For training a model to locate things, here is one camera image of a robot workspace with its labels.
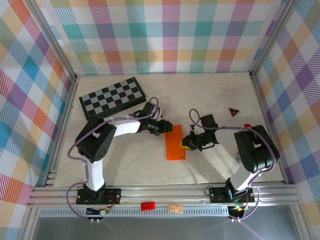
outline plaid wall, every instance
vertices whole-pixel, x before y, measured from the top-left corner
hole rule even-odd
[[[247,72],[285,2],[38,0],[79,74]]]
[[[263,39],[259,45],[259,48],[257,49],[257,51],[254,55],[253,61],[251,62],[251,65],[249,67],[249,72],[251,72],[253,70],[253,68],[255,67],[256,62],[257,62],[262,50],[265,48],[265,46],[269,40],[270,35],[273,33],[275,27],[277,26],[278,20],[281,16],[283,10],[285,9],[287,2],[288,2],[288,0],[281,0],[281,3],[279,5],[279,7],[277,8],[268,29],[265,31],[265,34],[264,34]]]
[[[0,0],[0,240],[19,234],[71,80],[22,0]]]
[[[301,0],[258,73],[271,129],[320,239],[320,1]]]

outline metal frame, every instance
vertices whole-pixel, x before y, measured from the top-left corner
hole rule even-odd
[[[273,133],[272,133],[269,121],[268,121],[267,111],[265,111],[265,108],[263,106],[263,99],[261,98],[261,96],[259,94],[259,88],[257,86],[257,82],[256,82],[255,78],[253,77],[253,75],[251,73],[249,73],[249,76],[250,76],[250,79],[251,79],[251,83],[252,83],[252,86],[253,86],[253,89],[254,89],[255,96],[256,96],[256,98],[258,100],[258,104],[259,104],[259,107],[260,107],[260,110],[261,110],[261,113],[262,113],[262,117],[263,117],[264,124],[266,126],[266,130],[267,130],[270,138],[272,139],[272,141],[275,143],[275,145],[277,145],[277,142],[276,142],[276,140],[275,140],[275,138],[273,136]],[[279,168],[280,168],[281,174],[283,176],[284,182],[285,183],[289,183],[289,179],[287,177],[287,174],[286,174],[286,171],[285,171],[285,167],[283,166],[282,161],[279,160],[277,163],[279,164]]]
[[[251,74],[255,76],[262,65],[264,64],[265,60],[267,59],[272,47],[274,46],[275,42],[278,40],[278,37],[280,36],[282,30],[284,29],[289,17],[291,16],[291,13],[296,8],[299,0],[288,0],[286,3],[286,6],[283,9],[283,12],[281,13],[281,16],[279,17],[276,26],[274,30],[272,31],[266,45],[262,49],[262,52],[260,53],[258,59],[255,62],[255,65],[251,71]]]
[[[35,18],[35,21],[38,23],[39,27],[42,30],[46,40],[49,42],[50,46],[52,47],[53,51],[55,52],[57,58],[59,59],[61,65],[65,70],[68,71],[73,81],[76,80],[77,75],[74,72],[72,65],[70,64],[67,56],[65,55],[64,51],[62,50],[61,46],[59,45],[55,34],[53,33],[52,29],[50,28],[47,20],[45,19],[44,15],[42,14],[41,9],[39,8],[38,4],[34,0],[26,0],[24,1],[27,7],[29,8],[31,14]]]
[[[112,211],[115,213],[107,217],[165,217],[179,215],[168,213],[169,204],[182,205],[186,212],[184,216],[228,216],[227,206],[235,206],[235,203],[210,203],[210,198],[205,194],[207,186],[224,187],[224,183],[199,183],[199,184],[156,184],[156,185],[125,185],[110,186],[109,188],[121,188],[121,201],[115,205]],[[296,185],[283,182],[258,182],[261,191],[260,206],[294,205],[297,208],[302,204],[302,199]],[[20,232],[20,239],[33,238],[38,219],[40,217],[76,217],[71,214],[66,201],[67,187],[35,187],[32,191],[27,211],[22,221],[24,228]],[[70,202],[74,203],[77,196],[77,188],[70,191]],[[156,202],[159,209],[154,213],[141,213],[140,204],[146,201]],[[78,213],[83,214],[86,205],[74,206]],[[90,205],[91,208],[101,205]]]
[[[68,97],[67,106],[65,108],[63,119],[58,132],[58,139],[56,145],[54,146],[49,160],[48,169],[46,171],[46,178],[43,180],[42,185],[46,187],[35,187],[31,194],[26,212],[22,219],[22,228],[20,231],[19,239],[30,240],[34,236],[34,232],[37,226],[38,219],[40,217],[76,217],[74,214],[70,213],[67,208],[66,201],[66,187],[53,187],[56,178],[56,173],[58,170],[58,164],[61,154],[62,144],[65,140],[66,128],[73,108],[74,99],[76,96],[78,88],[78,79],[75,74],[72,65],[69,63],[65,53],[63,52],[61,46],[59,45],[54,33],[52,32],[50,26],[45,20],[42,11],[35,2],[35,0],[25,1],[28,8],[30,9],[32,15],[39,24],[43,34],[50,43],[52,49],[56,53],[58,59],[60,60],[62,66],[68,71],[73,83],[71,86],[71,91]],[[295,9],[299,0],[289,0],[284,8],[282,15],[280,16],[277,26],[274,29],[272,35],[268,39],[268,42],[259,58],[256,61],[255,66],[250,74],[251,80],[259,100],[261,112],[264,117],[268,132],[271,134],[271,128],[268,124],[267,117],[262,105],[261,96],[258,94],[258,88],[254,81],[255,75],[259,72],[264,61],[266,60],[268,54],[270,53],[274,43],[278,39],[283,27],[285,26],[287,20],[289,19],[292,11]],[[283,167],[280,166],[282,175],[286,182],[288,179],[284,173]],[[168,214],[168,212],[162,211],[166,209],[168,204],[182,205],[184,208],[196,209],[191,211],[190,215],[196,216],[197,210],[210,210],[210,209],[223,209],[226,206],[234,206],[234,203],[230,204],[212,204],[210,203],[210,198],[205,194],[204,190],[207,186],[213,187],[224,187],[224,183],[201,183],[201,184],[157,184],[157,185],[129,185],[129,186],[111,186],[110,188],[121,188],[121,202],[120,205],[116,205],[113,210],[117,211],[117,216],[127,216],[128,210],[139,210],[140,203],[145,201],[155,201],[157,208],[161,209],[161,214]],[[301,239],[316,239],[314,232],[307,218],[304,206],[302,204],[302,198],[298,191],[296,185],[289,185],[283,182],[258,182],[257,185],[261,189],[261,203],[260,206],[272,206],[272,205],[290,205],[293,213],[293,218],[297,226],[298,234]],[[77,188],[74,187],[70,192],[71,202],[75,202],[77,196]],[[77,211],[84,213],[86,206],[76,206]]]

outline orange block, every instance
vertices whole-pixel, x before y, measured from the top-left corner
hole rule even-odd
[[[173,131],[166,133],[164,137],[166,146],[166,159],[168,161],[185,160],[185,149],[180,146],[183,138],[182,126],[174,125]]]

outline chessboard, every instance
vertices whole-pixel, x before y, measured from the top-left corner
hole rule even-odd
[[[85,118],[107,118],[141,104],[146,95],[135,77],[79,97]]]

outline red button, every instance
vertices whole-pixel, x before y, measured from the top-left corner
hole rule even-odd
[[[141,211],[156,209],[156,203],[154,201],[142,202]]]

